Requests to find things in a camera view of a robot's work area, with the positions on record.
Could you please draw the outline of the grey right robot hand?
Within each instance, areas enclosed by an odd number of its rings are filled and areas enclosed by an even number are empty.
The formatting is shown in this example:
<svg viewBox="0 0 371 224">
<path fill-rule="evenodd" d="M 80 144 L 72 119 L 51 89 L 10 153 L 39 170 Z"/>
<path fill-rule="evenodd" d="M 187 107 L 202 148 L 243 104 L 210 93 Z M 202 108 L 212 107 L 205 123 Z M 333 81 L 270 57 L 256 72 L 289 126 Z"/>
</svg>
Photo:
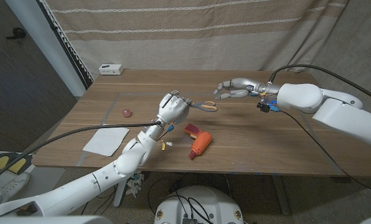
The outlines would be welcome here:
<svg viewBox="0 0 371 224">
<path fill-rule="evenodd" d="M 256 93 L 262 82 L 249 78 L 233 78 L 218 84 L 213 94 L 217 100 L 227 98 L 243 98 L 250 93 Z"/>
</svg>

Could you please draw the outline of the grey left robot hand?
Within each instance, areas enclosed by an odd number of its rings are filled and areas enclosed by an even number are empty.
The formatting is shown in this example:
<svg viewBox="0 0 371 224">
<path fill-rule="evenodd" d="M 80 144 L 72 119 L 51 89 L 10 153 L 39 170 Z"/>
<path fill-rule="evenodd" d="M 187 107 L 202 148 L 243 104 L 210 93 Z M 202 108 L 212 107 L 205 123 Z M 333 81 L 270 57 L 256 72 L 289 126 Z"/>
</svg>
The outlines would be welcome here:
<svg viewBox="0 0 371 224">
<path fill-rule="evenodd" d="M 184 98 L 178 90 L 173 90 L 161 100 L 157 117 L 166 124 L 181 124 L 188 117 L 191 103 L 191 98 Z"/>
</svg>

